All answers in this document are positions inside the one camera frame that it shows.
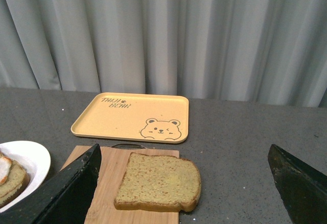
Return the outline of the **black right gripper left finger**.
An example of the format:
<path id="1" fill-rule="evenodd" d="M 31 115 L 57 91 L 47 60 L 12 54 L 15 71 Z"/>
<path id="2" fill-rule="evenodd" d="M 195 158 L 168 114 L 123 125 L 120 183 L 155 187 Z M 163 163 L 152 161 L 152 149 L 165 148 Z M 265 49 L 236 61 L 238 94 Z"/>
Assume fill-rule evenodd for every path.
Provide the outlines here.
<path id="1" fill-rule="evenodd" d="M 1 223 L 84 223 L 98 184 L 99 144 L 1 213 Z"/>

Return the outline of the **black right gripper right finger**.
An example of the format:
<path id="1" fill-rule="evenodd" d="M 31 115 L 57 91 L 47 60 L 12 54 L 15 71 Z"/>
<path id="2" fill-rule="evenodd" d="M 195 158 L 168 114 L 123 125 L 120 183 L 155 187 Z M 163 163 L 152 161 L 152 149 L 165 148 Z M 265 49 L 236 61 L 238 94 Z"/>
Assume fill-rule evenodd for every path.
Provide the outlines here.
<path id="1" fill-rule="evenodd" d="M 326 175 L 275 144 L 268 163 L 292 223 L 326 223 Z"/>

